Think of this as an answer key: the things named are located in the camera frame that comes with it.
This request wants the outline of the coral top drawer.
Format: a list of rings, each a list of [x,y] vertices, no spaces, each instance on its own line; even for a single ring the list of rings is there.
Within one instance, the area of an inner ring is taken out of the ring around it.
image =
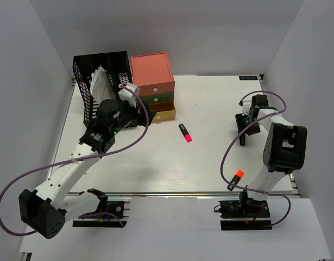
[[[140,96],[149,96],[153,94],[173,92],[175,88],[175,81],[137,86],[140,88]]]

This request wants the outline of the pink black highlighter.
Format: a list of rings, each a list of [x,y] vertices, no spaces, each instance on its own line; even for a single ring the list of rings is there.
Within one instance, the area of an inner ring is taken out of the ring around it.
[[[190,136],[190,134],[189,134],[188,130],[186,129],[186,127],[184,126],[184,124],[182,124],[182,123],[179,124],[179,129],[182,132],[185,140],[187,142],[191,142],[192,141],[192,137]]]

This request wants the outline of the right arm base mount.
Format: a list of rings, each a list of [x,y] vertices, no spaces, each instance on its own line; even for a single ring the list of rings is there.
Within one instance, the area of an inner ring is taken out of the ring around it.
[[[259,231],[273,228],[267,201],[221,200],[213,211],[222,231]]]

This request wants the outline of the green drawer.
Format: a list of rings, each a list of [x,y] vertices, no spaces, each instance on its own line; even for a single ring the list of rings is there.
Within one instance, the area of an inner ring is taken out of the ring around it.
[[[142,101],[147,104],[158,104],[158,103],[166,103],[174,101],[174,92],[164,92],[164,93],[154,93],[152,95],[141,96]]]

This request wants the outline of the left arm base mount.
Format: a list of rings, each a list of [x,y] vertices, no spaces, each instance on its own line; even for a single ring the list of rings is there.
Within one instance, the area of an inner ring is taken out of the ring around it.
[[[89,193],[99,200],[96,210],[86,212],[74,219],[73,227],[83,228],[124,228],[129,217],[129,201],[110,200],[97,189],[89,189]]]

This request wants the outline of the yellow bottom drawer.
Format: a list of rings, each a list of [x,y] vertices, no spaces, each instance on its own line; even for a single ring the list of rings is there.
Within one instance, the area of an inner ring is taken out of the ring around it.
[[[152,122],[174,120],[176,117],[176,108],[173,101],[151,104],[149,108],[156,111]]]

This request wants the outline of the blue black highlighter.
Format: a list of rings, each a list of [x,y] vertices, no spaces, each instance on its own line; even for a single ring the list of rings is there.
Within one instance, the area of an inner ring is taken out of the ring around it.
[[[245,146],[245,134],[242,134],[240,136],[239,140],[240,140],[240,145]]]

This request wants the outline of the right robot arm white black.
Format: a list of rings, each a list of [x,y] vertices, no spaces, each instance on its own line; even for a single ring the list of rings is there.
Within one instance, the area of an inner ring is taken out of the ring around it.
[[[245,136],[260,132],[263,127],[267,140],[263,149],[263,166],[255,179],[240,194],[239,212],[246,217],[262,209],[267,194],[276,184],[305,161],[307,129],[288,122],[274,107],[269,106],[266,95],[257,94],[250,101],[240,100],[242,112],[235,115],[240,145]]]

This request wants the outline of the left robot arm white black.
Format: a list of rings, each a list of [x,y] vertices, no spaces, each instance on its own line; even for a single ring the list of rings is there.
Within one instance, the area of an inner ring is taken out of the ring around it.
[[[132,123],[147,127],[155,115],[156,111],[151,110],[147,103],[132,107],[127,101],[102,101],[69,162],[61,164],[33,191],[26,189],[21,192],[18,198],[21,220],[44,238],[51,239],[69,220],[108,216],[105,193],[92,188],[75,197],[67,197],[67,194],[114,145],[118,132]]]

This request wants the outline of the orange black highlighter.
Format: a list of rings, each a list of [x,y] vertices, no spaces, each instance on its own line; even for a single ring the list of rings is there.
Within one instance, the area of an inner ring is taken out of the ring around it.
[[[227,189],[229,191],[233,191],[233,189],[235,188],[234,185],[237,185],[243,176],[244,176],[244,172],[242,170],[238,170],[236,174],[233,176],[229,185],[227,186]]]

